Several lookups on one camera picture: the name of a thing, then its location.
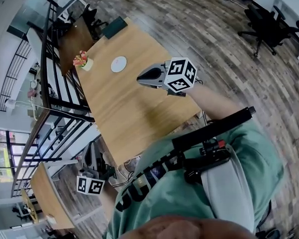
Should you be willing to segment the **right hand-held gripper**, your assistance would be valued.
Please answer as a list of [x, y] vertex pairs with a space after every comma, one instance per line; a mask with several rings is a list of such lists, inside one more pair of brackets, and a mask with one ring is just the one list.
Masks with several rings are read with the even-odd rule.
[[185, 97], [185, 91], [193, 88], [196, 75], [197, 69], [188, 58], [173, 57], [163, 64], [147, 67], [139, 74], [137, 82], [145, 87], [162, 88], [168, 95]]

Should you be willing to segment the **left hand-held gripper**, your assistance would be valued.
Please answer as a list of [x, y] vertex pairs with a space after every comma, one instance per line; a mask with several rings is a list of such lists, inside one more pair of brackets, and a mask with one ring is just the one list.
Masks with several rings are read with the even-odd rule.
[[77, 176], [76, 190], [85, 195], [100, 195], [110, 177], [115, 178], [115, 168], [102, 160], [97, 143], [92, 141], [82, 153], [82, 167]]

